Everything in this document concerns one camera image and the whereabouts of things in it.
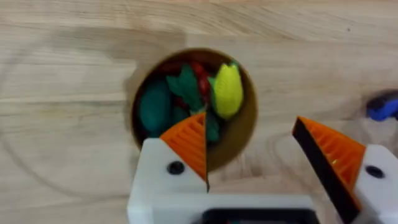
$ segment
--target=orange gripper pad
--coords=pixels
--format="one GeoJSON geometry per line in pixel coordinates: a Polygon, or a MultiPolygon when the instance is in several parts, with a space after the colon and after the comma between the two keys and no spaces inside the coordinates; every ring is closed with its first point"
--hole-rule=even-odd
{"type": "Polygon", "coordinates": [[[361,167],[365,146],[325,125],[298,117],[332,166],[345,188],[352,192],[361,167]]]}
{"type": "Polygon", "coordinates": [[[160,138],[171,147],[203,180],[206,180],[206,113],[186,118],[160,138]]]}

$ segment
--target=green leaves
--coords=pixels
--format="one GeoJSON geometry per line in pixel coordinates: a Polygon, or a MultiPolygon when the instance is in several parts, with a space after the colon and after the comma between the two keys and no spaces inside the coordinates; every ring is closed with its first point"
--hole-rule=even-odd
{"type": "Polygon", "coordinates": [[[220,139],[220,125],[212,112],[206,113],[206,141],[216,142],[220,139]]]}
{"type": "Polygon", "coordinates": [[[204,107],[198,89],[197,79],[192,68],[184,64],[180,76],[166,77],[167,84],[172,93],[181,96],[183,101],[189,105],[191,111],[199,111],[204,107]]]}

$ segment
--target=wood grain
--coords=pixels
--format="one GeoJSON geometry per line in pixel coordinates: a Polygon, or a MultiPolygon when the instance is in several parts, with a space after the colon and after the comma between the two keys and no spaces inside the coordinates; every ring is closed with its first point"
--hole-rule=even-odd
{"type": "Polygon", "coordinates": [[[290,130],[300,114],[398,153],[396,121],[363,114],[398,85],[397,10],[375,0],[0,0],[2,223],[126,223],[139,156],[126,102],[153,64],[187,47],[236,58],[259,97],[254,136],[210,175],[215,191],[309,194],[335,223],[290,130]]]}

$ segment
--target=toy vegetable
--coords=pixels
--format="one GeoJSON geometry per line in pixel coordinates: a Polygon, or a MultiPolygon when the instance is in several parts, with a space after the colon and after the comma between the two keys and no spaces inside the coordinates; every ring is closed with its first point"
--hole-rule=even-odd
{"type": "Polygon", "coordinates": [[[181,96],[192,112],[196,113],[203,109],[204,104],[201,100],[197,79],[189,65],[182,66],[178,77],[167,76],[166,80],[171,92],[181,96]]]}
{"type": "Polygon", "coordinates": [[[243,102],[243,87],[236,64],[222,64],[214,80],[208,78],[213,84],[213,107],[218,116],[229,119],[235,115],[243,102]]]}
{"type": "Polygon", "coordinates": [[[145,89],[138,116],[150,136],[159,136],[169,127],[172,95],[165,80],[156,80],[145,89]]]}

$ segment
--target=blue object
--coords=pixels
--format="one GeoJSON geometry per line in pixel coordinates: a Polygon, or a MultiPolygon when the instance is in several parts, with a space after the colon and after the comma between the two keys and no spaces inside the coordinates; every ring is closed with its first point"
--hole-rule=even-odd
{"type": "Polygon", "coordinates": [[[366,105],[367,115],[375,121],[384,121],[387,118],[398,119],[398,91],[391,91],[378,96],[366,105]]]}

